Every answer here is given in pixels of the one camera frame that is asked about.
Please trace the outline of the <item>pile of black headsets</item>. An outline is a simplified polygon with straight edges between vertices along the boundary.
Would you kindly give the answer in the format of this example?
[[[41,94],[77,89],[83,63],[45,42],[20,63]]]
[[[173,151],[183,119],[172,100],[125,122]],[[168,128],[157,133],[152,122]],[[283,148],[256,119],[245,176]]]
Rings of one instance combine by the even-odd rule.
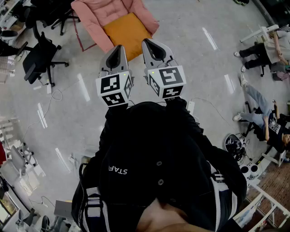
[[[237,161],[240,162],[246,156],[244,144],[235,134],[229,134],[224,142],[226,151]]]

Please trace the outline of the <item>person's black jacket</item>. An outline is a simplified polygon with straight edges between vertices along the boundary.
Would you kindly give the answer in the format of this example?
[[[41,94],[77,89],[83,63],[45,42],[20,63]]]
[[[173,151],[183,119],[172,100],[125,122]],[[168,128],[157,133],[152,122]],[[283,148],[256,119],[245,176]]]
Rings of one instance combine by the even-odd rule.
[[[235,159],[174,125],[166,105],[134,105],[133,141],[80,166],[72,217],[82,232],[218,232],[246,198]]]

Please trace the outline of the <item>black mesh office chair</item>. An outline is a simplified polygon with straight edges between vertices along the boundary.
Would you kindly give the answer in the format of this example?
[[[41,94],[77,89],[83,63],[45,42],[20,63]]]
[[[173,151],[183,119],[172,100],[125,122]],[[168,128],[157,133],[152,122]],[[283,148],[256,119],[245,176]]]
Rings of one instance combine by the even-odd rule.
[[[33,48],[29,48],[29,53],[23,61],[23,69],[25,72],[24,80],[33,84],[37,79],[40,79],[41,74],[47,73],[48,83],[54,87],[55,83],[52,82],[50,68],[61,64],[68,67],[69,63],[54,62],[53,58],[56,52],[61,50],[62,47],[60,45],[54,45],[52,40],[45,37],[44,32],[39,33],[36,22],[29,24],[29,28],[33,29],[38,43]]]
[[[74,16],[71,3],[74,0],[30,0],[32,14],[37,21],[43,23],[44,27],[51,26],[54,29],[56,25],[61,24],[60,35],[63,36],[63,28],[67,19],[81,20]]]

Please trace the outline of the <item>white round device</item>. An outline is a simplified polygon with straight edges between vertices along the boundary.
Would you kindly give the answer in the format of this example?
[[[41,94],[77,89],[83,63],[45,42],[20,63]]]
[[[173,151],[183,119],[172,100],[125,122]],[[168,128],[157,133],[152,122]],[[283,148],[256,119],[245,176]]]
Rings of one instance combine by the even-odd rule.
[[[244,177],[248,180],[256,179],[260,173],[259,166],[253,163],[249,163],[248,165],[241,165],[240,169]]]

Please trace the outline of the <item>white desk leg frame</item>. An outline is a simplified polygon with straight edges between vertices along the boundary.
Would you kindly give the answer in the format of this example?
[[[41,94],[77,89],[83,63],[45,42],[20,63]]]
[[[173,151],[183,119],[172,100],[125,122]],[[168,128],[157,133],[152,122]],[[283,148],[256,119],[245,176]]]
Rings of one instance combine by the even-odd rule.
[[[265,42],[265,41],[270,39],[270,36],[269,36],[270,33],[273,31],[276,31],[277,29],[279,29],[279,26],[277,24],[269,26],[269,27],[261,26],[259,30],[252,32],[250,35],[240,39],[240,42],[243,43],[246,40],[253,38],[253,37],[258,38],[259,35],[262,38],[262,41]]]

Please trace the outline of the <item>white table frame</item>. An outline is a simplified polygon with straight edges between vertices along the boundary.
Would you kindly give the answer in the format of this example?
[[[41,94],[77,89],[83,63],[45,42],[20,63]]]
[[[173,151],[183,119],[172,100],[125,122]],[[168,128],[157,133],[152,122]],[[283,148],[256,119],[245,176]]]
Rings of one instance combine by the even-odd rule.
[[[281,232],[290,211],[257,185],[248,182],[248,187],[255,196],[246,197],[247,205],[233,217],[234,222],[242,232]]]

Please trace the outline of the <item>grey office chair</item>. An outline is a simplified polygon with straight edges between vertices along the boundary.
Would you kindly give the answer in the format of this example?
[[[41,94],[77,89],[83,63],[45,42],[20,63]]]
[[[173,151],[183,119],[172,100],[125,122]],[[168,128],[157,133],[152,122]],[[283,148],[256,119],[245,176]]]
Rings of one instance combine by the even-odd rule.
[[[18,148],[12,146],[10,149],[10,155],[12,163],[18,170],[20,177],[26,174],[27,165],[31,165],[33,167],[38,165],[38,162],[34,157],[34,152],[29,150],[25,142],[21,143]]]

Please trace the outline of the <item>person's right forearm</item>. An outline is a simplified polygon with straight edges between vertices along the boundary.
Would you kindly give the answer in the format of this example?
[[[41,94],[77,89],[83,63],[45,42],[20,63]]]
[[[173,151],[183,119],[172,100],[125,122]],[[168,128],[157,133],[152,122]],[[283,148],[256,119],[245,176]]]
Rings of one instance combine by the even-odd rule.
[[[198,143],[204,143],[207,138],[203,134],[203,129],[200,128],[194,117],[186,109],[187,102],[181,97],[168,98],[165,99],[165,102],[169,116],[176,120],[174,125]]]

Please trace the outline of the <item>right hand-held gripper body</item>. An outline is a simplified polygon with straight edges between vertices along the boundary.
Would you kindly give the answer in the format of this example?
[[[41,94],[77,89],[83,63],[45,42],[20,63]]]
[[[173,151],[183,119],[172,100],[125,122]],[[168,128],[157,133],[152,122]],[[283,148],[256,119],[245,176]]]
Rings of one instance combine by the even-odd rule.
[[[183,66],[176,59],[159,64],[145,63],[145,79],[160,99],[179,97],[186,85]]]

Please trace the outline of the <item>pink fabric sofa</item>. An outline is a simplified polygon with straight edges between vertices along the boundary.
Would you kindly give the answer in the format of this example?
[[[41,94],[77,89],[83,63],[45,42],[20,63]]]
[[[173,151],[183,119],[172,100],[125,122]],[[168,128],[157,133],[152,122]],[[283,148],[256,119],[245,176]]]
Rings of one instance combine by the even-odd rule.
[[[151,36],[160,26],[142,0],[74,0],[71,6],[91,38],[105,53],[115,46],[104,26],[124,15],[134,13]]]

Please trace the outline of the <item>person's left forearm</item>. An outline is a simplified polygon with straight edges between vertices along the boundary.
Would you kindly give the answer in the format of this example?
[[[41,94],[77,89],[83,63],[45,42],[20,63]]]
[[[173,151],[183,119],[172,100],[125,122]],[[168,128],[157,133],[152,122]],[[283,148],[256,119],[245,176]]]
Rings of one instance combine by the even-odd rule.
[[[127,143],[132,143],[133,139],[125,130],[125,123],[129,120],[128,116],[131,108],[128,104],[110,107],[105,115],[106,122],[100,135],[99,154],[105,155],[115,140],[126,139]]]

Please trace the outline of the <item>orange cushion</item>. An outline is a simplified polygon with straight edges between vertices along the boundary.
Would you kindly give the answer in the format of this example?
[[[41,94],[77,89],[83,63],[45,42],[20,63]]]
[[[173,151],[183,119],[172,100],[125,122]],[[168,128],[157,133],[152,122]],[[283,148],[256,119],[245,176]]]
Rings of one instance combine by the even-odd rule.
[[[152,38],[134,13],[110,22],[103,29],[114,46],[124,46],[128,61],[142,54],[141,43],[144,39]]]

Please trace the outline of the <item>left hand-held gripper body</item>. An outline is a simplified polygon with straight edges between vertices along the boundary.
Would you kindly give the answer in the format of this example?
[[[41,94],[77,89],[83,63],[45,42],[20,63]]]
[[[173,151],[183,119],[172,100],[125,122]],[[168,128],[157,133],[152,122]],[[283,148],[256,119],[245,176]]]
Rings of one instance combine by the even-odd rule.
[[[107,107],[129,103],[133,83],[129,71],[96,79],[98,97]]]

